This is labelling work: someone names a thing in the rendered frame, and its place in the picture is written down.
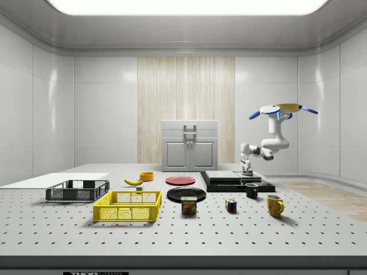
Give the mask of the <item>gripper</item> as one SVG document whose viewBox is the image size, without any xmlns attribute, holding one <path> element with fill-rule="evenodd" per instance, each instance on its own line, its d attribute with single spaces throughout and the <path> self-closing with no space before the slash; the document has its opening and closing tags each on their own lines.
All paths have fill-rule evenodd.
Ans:
<svg viewBox="0 0 367 275">
<path fill-rule="evenodd" d="M 252 176 L 253 170 L 251 167 L 251 161 L 250 160 L 241 160 L 240 164 L 242 166 L 242 174 L 245 176 Z"/>
</svg>

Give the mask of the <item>yellow mug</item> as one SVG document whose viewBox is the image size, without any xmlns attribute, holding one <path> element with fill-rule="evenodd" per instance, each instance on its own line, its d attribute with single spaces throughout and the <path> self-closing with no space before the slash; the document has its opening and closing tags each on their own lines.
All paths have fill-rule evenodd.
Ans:
<svg viewBox="0 0 367 275">
<path fill-rule="evenodd" d="M 284 211 L 283 198 L 278 195 L 267 195 L 268 212 L 273 217 L 279 217 Z"/>
</svg>

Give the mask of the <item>white cabinet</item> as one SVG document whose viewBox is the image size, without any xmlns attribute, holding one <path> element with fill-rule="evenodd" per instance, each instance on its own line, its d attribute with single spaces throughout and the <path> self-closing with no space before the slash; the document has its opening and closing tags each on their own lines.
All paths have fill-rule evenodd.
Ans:
<svg viewBox="0 0 367 275">
<path fill-rule="evenodd" d="M 162 120 L 162 170 L 217 170 L 217 125 L 217 120 Z"/>
</svg>

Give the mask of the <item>red plate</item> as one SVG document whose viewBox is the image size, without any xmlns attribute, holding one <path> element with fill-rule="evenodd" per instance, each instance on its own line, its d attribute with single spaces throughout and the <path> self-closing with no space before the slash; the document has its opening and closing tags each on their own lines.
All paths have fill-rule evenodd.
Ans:
<svg viewBox="0 0 367 275">
<path fill-rule="evenodd" d="M 166 178 L 166 183 L 173 186 L 187 186 L 195 182 L 196 180 L 190 176 L 171 176 Z"/>
</svg>

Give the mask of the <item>flat-sided can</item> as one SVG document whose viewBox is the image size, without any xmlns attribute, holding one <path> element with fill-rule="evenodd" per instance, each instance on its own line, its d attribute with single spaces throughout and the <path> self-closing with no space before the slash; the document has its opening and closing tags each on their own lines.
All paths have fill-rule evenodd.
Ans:
<svg viewBox="0 0 367 275">
<path fill-rule="evenodd" d="M 197 197 L 181 197 L 183 214 L 195 214 L 197 212 Z"/>
</svg>

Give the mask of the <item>drone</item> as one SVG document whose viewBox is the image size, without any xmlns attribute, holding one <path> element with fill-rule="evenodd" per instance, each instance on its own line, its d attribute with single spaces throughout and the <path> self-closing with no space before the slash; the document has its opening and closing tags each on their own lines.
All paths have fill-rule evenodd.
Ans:
<svg viewBox="0 0 367 275">
<path fill-rule="evenodd" d="M 314 114 L 318 114 L 317 111 L 307 108 L 305 106 L 299 105 L 299 104 L 273 104 L 273 105 L 266 105 L 260 108 L 259 111 L 256 111 L 255 113 L 251 114 L 249 116 L 249 119 L 252 120 L 256 117 L 258 117 L 260 114 L 264 114 L 264 115 L 270 115 L 270 114 L 277 114 L 277 118 L 280 119 L 282 118 L 281 113 L 283 112 L 290 112 L 290 113 L 294 113 L 294 112 L 298 112 L 301 109 L 307 111 L 307 112 L 311 112 Z"/>
</svg>

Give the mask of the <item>black plate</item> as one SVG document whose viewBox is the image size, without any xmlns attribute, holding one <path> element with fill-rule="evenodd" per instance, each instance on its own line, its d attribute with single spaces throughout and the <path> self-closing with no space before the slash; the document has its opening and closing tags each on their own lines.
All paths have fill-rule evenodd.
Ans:
<svg viewBox="0 0 367 275">
<path fill-rule="evenodd" d="M 176 202 L 180 202 L 182 197 L 196 197 L 198 201 L 206 198 L 206 192 L 194 187 L 177 187 L 167 192 L 167 197 Z"/>
</svg>

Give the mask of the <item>yellow basket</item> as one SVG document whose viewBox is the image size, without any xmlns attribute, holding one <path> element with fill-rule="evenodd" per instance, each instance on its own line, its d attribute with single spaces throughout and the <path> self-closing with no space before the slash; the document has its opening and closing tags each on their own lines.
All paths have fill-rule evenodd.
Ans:
<svg viewBox="0 0 367 275">
<path fill-rule="evenodd" d="M 93 204 L 94 221 L 156 221 L 161 191 L 110 191 Z"/>
</svg>

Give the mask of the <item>dark grey basket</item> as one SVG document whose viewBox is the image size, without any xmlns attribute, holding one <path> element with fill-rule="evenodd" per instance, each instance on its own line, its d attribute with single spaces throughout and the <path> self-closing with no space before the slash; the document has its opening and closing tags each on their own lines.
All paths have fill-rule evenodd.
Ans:
<svg viewBox="0 0 367 275">
<path fill-rule="evenodd" d="M 46 189 L 52 202 L 94 202 L 110 189 L 108 180 L 66 180 Z"/>
</svg>

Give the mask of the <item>white board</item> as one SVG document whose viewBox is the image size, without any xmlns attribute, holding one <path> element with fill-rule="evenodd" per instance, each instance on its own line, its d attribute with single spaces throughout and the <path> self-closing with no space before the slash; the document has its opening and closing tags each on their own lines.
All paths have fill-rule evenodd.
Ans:
<svg viewBox="0 0 367 275">
<path fill-rule="evenodd" d="M 108 173 L 51 173 L 1 186 L 0 188 L 46 189 L 66 180 L 98 180 L 106 175 L 108 175 Z"/>
</svg>

